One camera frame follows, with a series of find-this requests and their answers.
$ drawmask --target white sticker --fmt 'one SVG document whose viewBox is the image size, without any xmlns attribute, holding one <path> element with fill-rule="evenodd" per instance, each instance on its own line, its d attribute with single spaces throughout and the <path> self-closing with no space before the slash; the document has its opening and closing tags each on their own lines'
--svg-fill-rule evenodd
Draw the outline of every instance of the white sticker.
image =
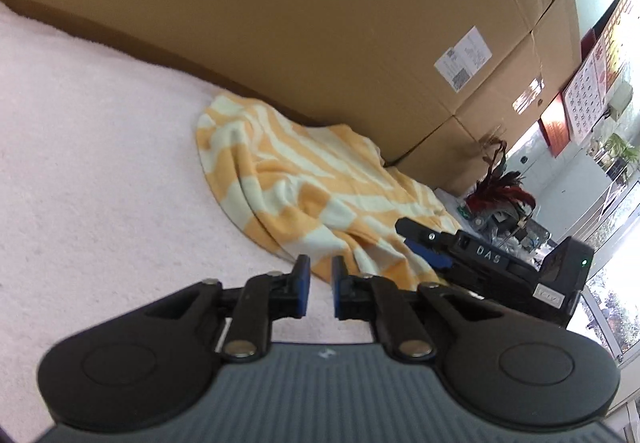
<svg viewBox="0 0 640 443">
<path fill-rule="evenodd" d="M 435 68 L 458 93 L 491 58 L 491 50 L 474 26 L 440 57 Z"/>
<path fill-rule="evenodd" d="M 533 296 L 557 309 L 560 309 L 562 307 L 562 302 L 564 302 L 564 295 L 562 293 L 558 293 L 556 290 L 546 287 L 544 284 L 540 283 L 536 286 Z"/>
</svg>

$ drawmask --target towel fold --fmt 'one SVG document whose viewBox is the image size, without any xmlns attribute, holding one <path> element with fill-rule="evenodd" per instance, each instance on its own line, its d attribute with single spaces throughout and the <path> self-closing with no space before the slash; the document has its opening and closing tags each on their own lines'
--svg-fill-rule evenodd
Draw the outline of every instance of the towel fold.
<svg viewBox="0 0 640 443">
<path fill-rule="evenodd" d="M 350 273 L 384 275 L 402 289 L 438 280 L 394 224 L 406 216 L 434 230 L 459 225 L 430 188 L 384 168 L 378 148 L 351 128 L 306 128 L 225 92 L 200 117 L 196 140 L 220 206 L 263 248 L 290 261 L 306 253 L 324 280 L 334 255 Z"/>
</svg>

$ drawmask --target barcode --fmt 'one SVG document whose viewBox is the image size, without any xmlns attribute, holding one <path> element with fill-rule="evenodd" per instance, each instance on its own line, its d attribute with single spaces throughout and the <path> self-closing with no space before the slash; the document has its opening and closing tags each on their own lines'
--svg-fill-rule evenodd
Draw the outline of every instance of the barcode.
<svg viewBox="0 0 640 443">
<path fill-rule="evenodd" d="M 457 92 L 460 91 L 460 89 L 462 89 L 462 86 L 464 86 L 470 78 L 471 76 L 466 71 L 466 69 L 462 68 L 460 71 L 458 71 L 458 74 L 453 77 L 453 80 L 451 81 L 453 89 L 455 89 Z"/>
</svg>

